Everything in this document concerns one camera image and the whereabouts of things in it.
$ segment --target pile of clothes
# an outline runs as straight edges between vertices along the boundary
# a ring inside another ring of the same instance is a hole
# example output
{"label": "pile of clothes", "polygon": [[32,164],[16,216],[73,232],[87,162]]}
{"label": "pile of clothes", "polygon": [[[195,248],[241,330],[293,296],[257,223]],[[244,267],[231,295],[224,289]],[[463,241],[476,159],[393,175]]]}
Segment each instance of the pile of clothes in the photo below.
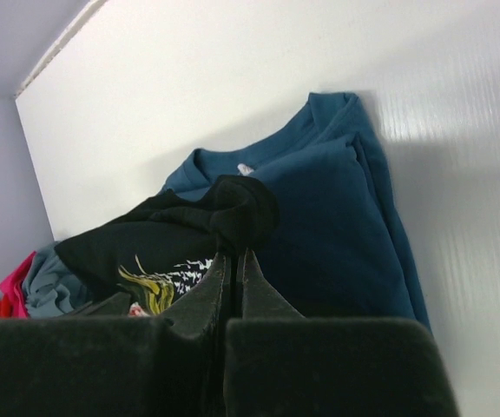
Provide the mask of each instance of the pile of clothes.
{"label": "pile of clothes", "polygon": [[159,314],[217,251],[246,248],[304,315],[397,316],[429,328],[387,162],[351,93],[310,94],[283,129],[247,148],[196,149],[157,195],[31,255],[0,288],[15,317],[70,314],[119,293],[133,315]]}

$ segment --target blue cloth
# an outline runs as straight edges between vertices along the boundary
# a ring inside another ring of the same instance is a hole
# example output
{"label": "blue cloth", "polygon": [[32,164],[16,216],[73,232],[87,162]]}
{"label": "blue cloth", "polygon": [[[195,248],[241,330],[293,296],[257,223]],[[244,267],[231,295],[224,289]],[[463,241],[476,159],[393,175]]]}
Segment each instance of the blue cloth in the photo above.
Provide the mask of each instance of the blue cloth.
{"label": "blue cloth", "polygon": [[233,152],[195,150],[163,189],[199,199],[246,164],[280,205],[280,226],[258,252],[284,296],[400,316],[429,328],[389,169],[359,98],[310,94],[279,132]]}
{"label": "blue cloth", "polygon": [[87,287],[61,262],[55,243],[40,249],[23,281],[26,309],[30,317],[57,317],[90,301]]}

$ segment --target red cloth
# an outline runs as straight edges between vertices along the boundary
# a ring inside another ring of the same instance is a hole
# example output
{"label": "red cloth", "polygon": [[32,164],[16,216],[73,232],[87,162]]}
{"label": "red cloth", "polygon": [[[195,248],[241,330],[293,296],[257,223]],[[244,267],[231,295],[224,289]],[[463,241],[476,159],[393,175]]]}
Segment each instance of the red cloth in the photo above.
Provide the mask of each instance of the red cloth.
{"label": "red cloth", "polygon": [[12,317],[13,305],[9,301],[7,294],[0,300],[0,317]]}
{"label": "red cloth", "polygon": [[0,284],[0,290],[3,293],[3,298],[7,295],[7,298],[12,306],[11,317],[29,317],[24,303],[23,281],[24,278],[26,278],[28,271],[30,271],[32,259],[34,259],[35,254],[36,252],[32,252],[29,257],[26,258],[23,263],[21,263],[18,268],[15,269]]}

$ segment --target graphic print on shirt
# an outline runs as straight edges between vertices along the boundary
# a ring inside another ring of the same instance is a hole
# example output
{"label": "graphic print on shirt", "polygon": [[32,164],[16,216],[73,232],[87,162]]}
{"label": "graphic print on shirt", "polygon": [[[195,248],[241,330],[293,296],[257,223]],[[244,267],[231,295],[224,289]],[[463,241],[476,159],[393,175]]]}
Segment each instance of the graphic print on shirt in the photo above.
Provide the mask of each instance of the graphic print on shirt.
{"label": "graphic print on shirt", "polygon": [[185,263],[174,265],[171,272],[151,274],[144,270],[138,255],[135,255],[135,261],[140,273],[133,274],[120,265],[119,275],[126,281],[119,285],[134,294],[145,311],[159,314],[200,282],[213,260],[186,260]]}

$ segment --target black t-shirt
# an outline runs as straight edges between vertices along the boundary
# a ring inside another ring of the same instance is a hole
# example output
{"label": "black t-shirt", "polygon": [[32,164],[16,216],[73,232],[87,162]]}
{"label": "black t-shirt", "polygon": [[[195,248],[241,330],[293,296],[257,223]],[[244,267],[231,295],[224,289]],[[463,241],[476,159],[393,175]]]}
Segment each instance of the black t-shirt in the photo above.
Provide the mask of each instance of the black t-shirt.
{"label": "black t-shirt", "polygon": [[260,181],[224,175],[198,202],[168,190],[56,252],[96,297],[122,289],[159,314],[200,282],[216,252],[257,248],[278,222],[275,197]]}

